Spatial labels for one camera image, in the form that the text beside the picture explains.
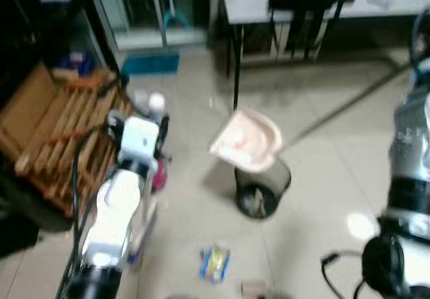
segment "black bag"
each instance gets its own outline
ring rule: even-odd
[[[314,46],[316,37],[318,36],[321,23],[323,22],[324,12],[330,9],[331,6],[338,0],[269,0],[268,7],[272,12],[271,27],[273,32],[273,38],[275,40],[276,46],[279,48],[275,34],[275,24],[273,22],[273,11],[274,10],[292,10],[294,12],[294,18],[290,26],[290,35],[287,43],[287,50],[292,51],[292,56],[294,55],[294,49],[301,37],[300,31],[303,27],[306,12],[313,12],[313,20],[311,22],[307,39],[306,39],[306,57],[308,56],[309,49]],[[339,2],[338,9],[335,14],[333,22],[339,18],[342,8],[342,3]]]

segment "wooden crate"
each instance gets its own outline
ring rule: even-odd
[[[108,70],[57,85],[40,63],[0,112],[0,149],[43,196],[71,216],[71,164],[79,139],[100,126],[112,108],[129,112],[117,87],[97,98],[98,88],[114,80]],[[101,185],[114,162],[113,142],[91,135],[79,157],[81,205]]]

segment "tiled floor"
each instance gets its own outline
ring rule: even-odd
[[[360,250],[365,241],[354,236],[349,218],[362,214],[374,222],[385,204],[392,116],[408,74],[291,146],[282,155],[292,170],[291,187],[272,218],[255,222],[232,202],[232,169],[207,153],[230,114],[231,81],[217,69],[202,52],[181,56],[177,76],[132,79],[132,88],[166,95],[173,163],[142,271],[125,274],[118,297],[236,299],[241,281],[263,280],[280,298],[333,298],[319,259],[332,249]],[[245,69],[239,103],[275,120],[288,143],[389,72],[382,61]],[[232,253],[226,279],[216,286],[198,277],[199,250],[215,242]],[[69,234],[47,237],[3,261],[0,299],[53,298],[70,244]],[[330,268],[347,296],[359,267],[359,260],[346,259]],[[366,289],[362,298],[378,297]]]

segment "snack package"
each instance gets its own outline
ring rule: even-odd
[[[208,250],[202,251],[202,265],[200,277],[210,280],[214,284],[222,282],[230,261],[230,250],[214,245]]]

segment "white bottle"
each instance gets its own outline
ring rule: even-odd
[[[156,122],[161,123],[163,116],[165,115],[166,100],[161,93],[153,93],[149,97],[149,118]]]

